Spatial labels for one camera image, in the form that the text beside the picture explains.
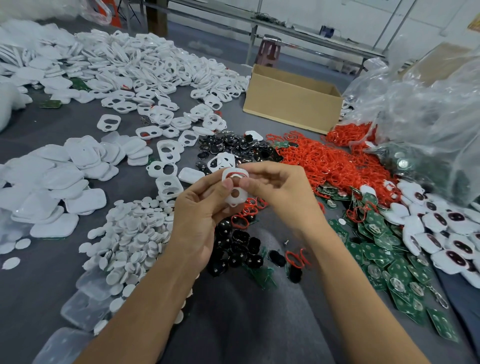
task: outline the right hand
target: right hand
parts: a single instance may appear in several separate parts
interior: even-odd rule
[[[304,235],[319,225],[328,226],[303,167],[270,161],[240,167],[250,177],[241,178],[239,187],[268,202],[294,232]]]

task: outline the left hand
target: left hand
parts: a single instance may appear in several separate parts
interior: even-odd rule
[[[233,180],[222,182],[223,170],[202,177],[177,197],[169,249],[192,258],[200,272],[213,250],[215,226],[224,218],[243,210],[243,204],[230,207],[225,199],[233,189]]]

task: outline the concrete floor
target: concrete floor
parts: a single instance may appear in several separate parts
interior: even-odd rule
[[[142,20],[139,13],[137,13],[137,17]],[[122,23],[126,28],[127,26],[124,19],[122,19]],[[144,32],[134,16],[130,23],[133,32]],[[194,49],[194,47],[197,46],[200,52],[210,54],[212,58],[220,57],[230,62],[243,64],[247,57],[247,43],[171,21],[168,22],[168,39],[173,40],[177,47],[185,49]],[[257,51],[258,47],[254,47],[250,65],[252,65]],[[353,76],[351,75],[342,74],[315,62],[302,60],[286,54],[280,54],[277,68],[316,80],[332,83],[340,92],[343,92],[353,80]]]

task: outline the hand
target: hand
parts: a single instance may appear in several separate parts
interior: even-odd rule
[[[205,268],[212,254],[215,226],[224,218],[243,210],[243,204],[230,207],[225,199],[233,180],[222,180],[223,170],[209,174],[177,197],[169,249],[192,258],[196,270]]]
[[[241,164],[241,168],[250,177],[240,179],[239,187],[268,202],[299,235],[318,224],[328,226],[303,167],[266,161]]]

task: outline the forearm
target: forearm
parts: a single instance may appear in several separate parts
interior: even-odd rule
[[[351,363],[429,363],[327,225],[305,236]]]
[[[196,274],[184,256],[166,249],[75,364],[154,364]]]

